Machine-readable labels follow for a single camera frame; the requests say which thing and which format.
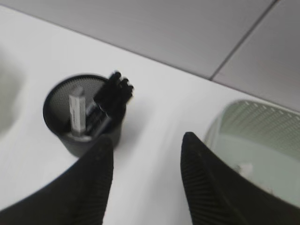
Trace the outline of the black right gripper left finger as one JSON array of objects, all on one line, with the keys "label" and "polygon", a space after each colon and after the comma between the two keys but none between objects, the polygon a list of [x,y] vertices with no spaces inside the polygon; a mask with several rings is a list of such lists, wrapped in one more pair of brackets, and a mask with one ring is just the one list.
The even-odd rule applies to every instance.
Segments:
[{"label": "black right gripper left finger", "polygon": [[113,180],[113,144],[99,141],[51,183],[1,210],[2,225],[101,225]]}]

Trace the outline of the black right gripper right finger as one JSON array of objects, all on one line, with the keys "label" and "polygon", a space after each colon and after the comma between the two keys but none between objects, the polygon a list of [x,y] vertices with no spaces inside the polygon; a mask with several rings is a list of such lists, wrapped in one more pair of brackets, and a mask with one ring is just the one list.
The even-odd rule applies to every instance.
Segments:
[{"label": "black right gripper right finger", "polygon": [[298,225],[300,209],[241,177],[193,132],[182,139],[180,172],[194,225]]}]

